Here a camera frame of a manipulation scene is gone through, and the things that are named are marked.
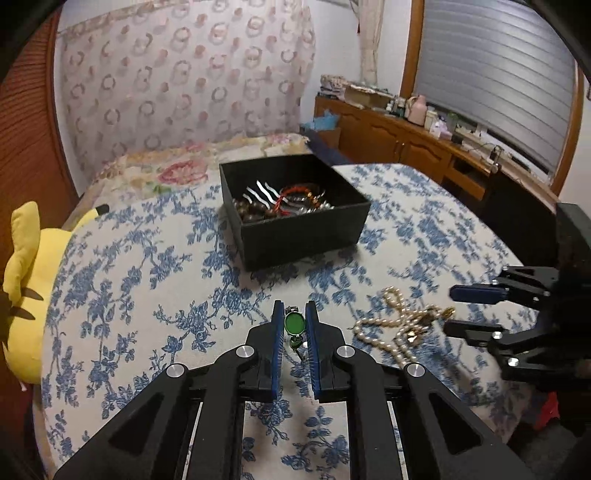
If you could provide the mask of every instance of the table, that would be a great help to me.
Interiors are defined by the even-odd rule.
[[[411,167],[336,169],[372,199],[357,248],[255,273],[244,272],[225,219],[218,179],[114,211],[74,236],[48,312],[41,392],[53,461],[60,466],[155,375],[173,362],[213,363],[269,321],[275,299],[317,303],[346,341],[362,316],[386,316],[383,288],[414,306],[451,304],[455,283],[489,281],[518,265],[466,207]],[[514,304],[457,304],[456,318],[529,328],[534,312]],[[386,329],[385,340],[395,331]],[[364,346],[392,364],[377,349]],[[507,440],[530,399],[501,380],[481,348],[431,328],[421,363]],[[311,398],[309,372],[286,351],[281,398],[247,404],[243,478],[348,478],[344,404]]]

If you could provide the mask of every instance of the pearl necklace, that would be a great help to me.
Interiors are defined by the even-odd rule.
[[[389,352],[400,368],[409,363],[418,362],[418,358],[410,351],[417,346],[434,320],[449,320],[455,314],[453,307],[442,310],[437,305],[427,305],[423,310],[411,310],[410,304],[404,299],[400,290],[388,287],[383,292],[385,302],[398,312],[398,319],[363,318],[357,320],[353,333],[362,342]],[[379,338],[370,338],[362,331],[363,325],[380,327],[399,327],[394,343],[386,343]]]

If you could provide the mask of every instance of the red bracelet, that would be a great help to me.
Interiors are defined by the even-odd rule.
[[[310,202],[314,208],[320,207],[320,202],[318,201],[318,199],[316,197],[314,197],[314,195],[312,194],[310,189],[303,187],[303,186],[295,186],[295,187],[290,187],[288,189],[285,189],[285,191],[283,191],[283,193],[281,195],[279,195],[279,198],[277,199],[277,201],[275,202],[275,206],[273,207],[273,211],[280,213],[281,215],[284,215],[284,216],[289,215],[288,212],[284,212],[283,210],[281,210],[281,202],[283,202],[283,199],[285,197],[287,197],[288,195],[291,195],[292,193],[305,193],[306,196],[308,197],[308,200],[310,200]]]

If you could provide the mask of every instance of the green gemstone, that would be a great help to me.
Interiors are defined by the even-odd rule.
[[[306,320],[300,312],[288,313],[285,317],[285,331],[289,335],[301,335],[306,329]]]

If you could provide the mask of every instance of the plush ear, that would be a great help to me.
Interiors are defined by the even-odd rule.
[[[8,295],[0,291],[0,343],[6,345],[8,343],[8,316],[10,315],[10,308],[12,304],[8,300]]]
[[[88,210],[88,212],[86,212],[84,216],[80,220],[78,220],[78,223],[76,224],[72,232],[76,232],[76,230],[78,230],[80,227],[85,226],[91,220],[94,220],[98,216],[104,215],[105,213],[109,213],[108,205],[99,205],[98,207],[93,208],[92,210]]]
[[[6,264],[2,289],[15,304],[21,299],[21,281],[39,249],[41,226],[37,204],[28,202],[16,209],[12,213],[11,227],[14,253]]]

